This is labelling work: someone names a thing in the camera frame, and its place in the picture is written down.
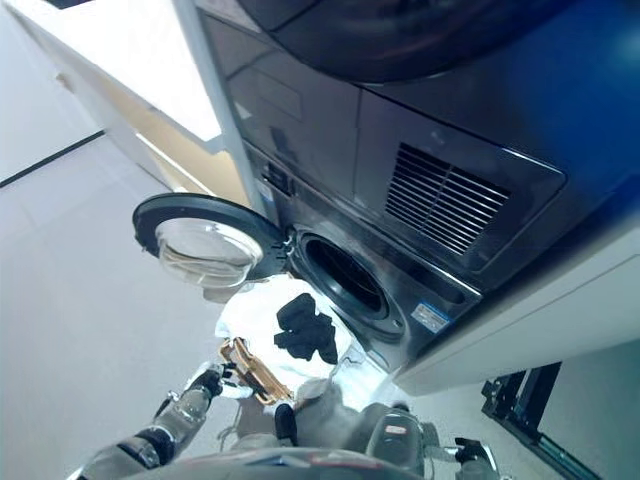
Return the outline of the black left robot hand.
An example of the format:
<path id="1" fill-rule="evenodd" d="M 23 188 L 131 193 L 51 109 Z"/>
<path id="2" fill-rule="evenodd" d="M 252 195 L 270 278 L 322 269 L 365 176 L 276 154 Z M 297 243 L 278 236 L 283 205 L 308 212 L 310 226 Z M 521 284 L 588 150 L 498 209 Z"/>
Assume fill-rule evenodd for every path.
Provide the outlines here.
<path id="1" fill-rule="evenodd" d="M 218 396 L 236 399 L 238 390 L 230 381 L 232 373 L 233 366 L 230 363 L 204 362 L 187 380 L 184 391 L 204 389 L 210 399 Z"/>

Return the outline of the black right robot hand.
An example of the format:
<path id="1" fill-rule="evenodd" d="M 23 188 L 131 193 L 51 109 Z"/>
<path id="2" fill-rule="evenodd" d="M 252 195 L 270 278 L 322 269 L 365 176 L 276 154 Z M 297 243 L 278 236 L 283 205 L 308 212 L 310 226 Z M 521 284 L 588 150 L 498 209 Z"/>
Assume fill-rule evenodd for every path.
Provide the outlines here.
<path id="1" fill-rule="evenodd" d="M 454 441 L 457 447 L 454 456 L 459 463 L 475 460 L 483 460 L 489 464 L 493 462 L 491 451 L 482 442 L 464 437 L 456 437 Z"/>

